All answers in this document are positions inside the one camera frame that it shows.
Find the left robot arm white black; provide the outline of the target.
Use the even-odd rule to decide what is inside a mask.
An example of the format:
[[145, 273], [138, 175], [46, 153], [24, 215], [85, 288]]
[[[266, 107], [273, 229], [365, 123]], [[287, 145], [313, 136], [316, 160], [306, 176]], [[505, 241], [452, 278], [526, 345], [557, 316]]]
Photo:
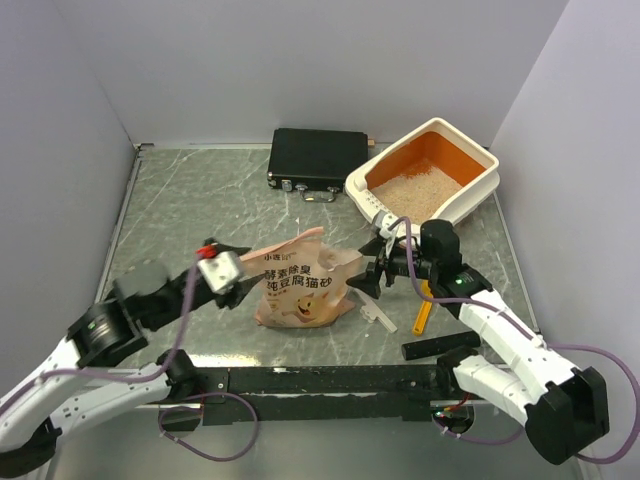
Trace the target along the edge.
[[[256, 285], [241, 258], [246, 247], [208, 239], [176, 277], [144, 261], [117, 277], [56, 348], [1, 399], [1, 476], [23, 477], [51, 460], [72, 433], [148, 402], [184, 402], [196, 393], [197, 369], [180, 345], [189, 315], [213, 302], [237, 307]], [[129, 375], [112, 368], [146, 348], [149, 332], [178, 321], [170, 350]]]

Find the yellow plastic litter scoop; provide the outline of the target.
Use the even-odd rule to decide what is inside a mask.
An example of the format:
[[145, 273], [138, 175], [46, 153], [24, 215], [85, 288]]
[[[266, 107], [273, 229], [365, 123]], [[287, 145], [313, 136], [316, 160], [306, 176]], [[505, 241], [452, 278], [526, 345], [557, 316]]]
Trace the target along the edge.
[[[429, 286], [429, 282], [427, 280], [422, 281], [421, 292], [428, 297], [432, 297], [432, 292]], [[431, 309], [432, 309], [431, 302], [428, 302], [428, 301], [422, 302], [420, 310], [414, 320], [414, 324], [411, 330], [414, 336], [421, 336], [424, 333], [427, 322], [429, 320]]]

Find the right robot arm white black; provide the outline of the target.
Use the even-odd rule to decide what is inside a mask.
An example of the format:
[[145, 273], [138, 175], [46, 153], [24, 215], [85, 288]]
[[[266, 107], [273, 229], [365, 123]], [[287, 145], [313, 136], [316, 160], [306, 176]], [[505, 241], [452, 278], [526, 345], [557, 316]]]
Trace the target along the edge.
[[534, 449], [560, 465], [610, 430], [606, 383], [594, 368], [580, 369], [554, 351], [507, 306], [491, 283], [466, 264], [451, 222], [428, 220], [413, 237], [411, 223], [384, 211], [373, 220], [375, 238], [361, 247], [372, 257], [348, 285], [373, 298], [396, 277], [427, 281], [430, 302], [490, 346], [507, 365], [488, 362], [471, 347], [440, 357], [436, 384], [441, 394], [480, 397], [517, 421]]

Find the pink cat litter bag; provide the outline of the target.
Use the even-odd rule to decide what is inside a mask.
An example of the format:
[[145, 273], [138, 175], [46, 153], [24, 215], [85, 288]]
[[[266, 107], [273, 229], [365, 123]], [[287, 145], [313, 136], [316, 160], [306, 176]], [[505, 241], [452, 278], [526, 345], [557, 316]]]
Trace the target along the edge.
[[241, 257], [247, 274], [264, 278], [255, 313], [270, 328], [328, 326], [351, 310], [346, 281], [362, 272], [363, 255], [323, 242], [324, 229], [314, 227], [293, 239]]

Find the beige bag sealing clip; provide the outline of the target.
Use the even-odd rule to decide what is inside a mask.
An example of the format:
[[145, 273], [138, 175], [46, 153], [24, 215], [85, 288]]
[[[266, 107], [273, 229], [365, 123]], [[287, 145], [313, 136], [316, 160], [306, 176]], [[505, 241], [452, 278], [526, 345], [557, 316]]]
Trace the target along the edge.
[[367, 321], [370, 323], [379, 322], [389, 333], [395, 333], [397, 331], [397, 326], [378, 307], [369, 295], [360, 290], [355, 290], [354, 293], [362, 302], [360, 313]]

